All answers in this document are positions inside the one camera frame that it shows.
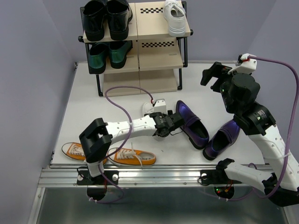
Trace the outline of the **white sneaker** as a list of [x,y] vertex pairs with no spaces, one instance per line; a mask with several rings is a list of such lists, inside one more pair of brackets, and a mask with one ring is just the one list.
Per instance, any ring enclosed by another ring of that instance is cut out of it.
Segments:
[[132,137],[138,136],[157,136],[160,140],[169,135],[169,124],[167,123],[167,115],[162,112],[156,112],[159,107],[159,100],[153,105],[151,102],[144,104],[144,117],[133,120]]
[[177,0],[166,0],[163,15],[168,23],[168,33],[172,37],[185,35],[186,11]]

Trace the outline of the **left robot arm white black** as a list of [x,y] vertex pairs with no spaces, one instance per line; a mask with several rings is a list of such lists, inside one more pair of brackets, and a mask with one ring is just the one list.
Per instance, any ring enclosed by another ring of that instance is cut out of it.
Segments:
[[88,179],[94,184],[103,181],[104,169],[101,161],[110,145],[140,136],[165,138],[184,124],[184,119],[178,112],[171,115],[154,112],[142,118],[123,122],[104,122],[102,118],[95,119],[79,135],[89,170]]

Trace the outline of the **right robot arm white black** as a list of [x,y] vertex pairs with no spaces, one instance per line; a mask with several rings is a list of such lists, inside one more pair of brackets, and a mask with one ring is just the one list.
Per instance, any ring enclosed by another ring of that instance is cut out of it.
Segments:
[[270,111],[256,102],[260,85],[251,75],[255,69],[256,61],[246,61],[235,68],[215,62],[203,70],[200,84],[205,86],[211,78],[217,79],[211,89],[221,94],[226,111],[233,114],[233,120],[256,144],[273,171],[257,170],[226,158],[215,169],[202,170],[198,182],[203,186],[244,183],[263,192],[277,206],[296,205],[299,164],[286,149]]

